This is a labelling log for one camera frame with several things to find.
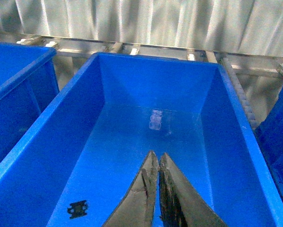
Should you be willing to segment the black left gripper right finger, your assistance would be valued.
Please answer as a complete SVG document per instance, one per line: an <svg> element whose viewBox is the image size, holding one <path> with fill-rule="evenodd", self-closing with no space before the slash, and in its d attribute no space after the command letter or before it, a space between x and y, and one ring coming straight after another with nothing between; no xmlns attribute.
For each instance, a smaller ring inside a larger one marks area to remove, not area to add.
<svg viewBox="0 0 283 227"><path fill-rule="evenodd" d="M226 227L168 153L159 162L159 205L165 227Z"/></svg>

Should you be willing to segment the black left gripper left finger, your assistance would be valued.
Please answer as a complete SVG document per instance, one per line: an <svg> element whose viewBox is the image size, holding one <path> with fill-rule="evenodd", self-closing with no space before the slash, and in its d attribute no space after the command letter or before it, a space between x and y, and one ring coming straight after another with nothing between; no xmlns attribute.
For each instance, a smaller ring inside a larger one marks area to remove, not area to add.
<svg viewBox="0 0 283 227"><path fill-rule="evenodd" d="M150 150L125 196L103 224L104 227L151 227L153 223L159 162Z"/></svg>

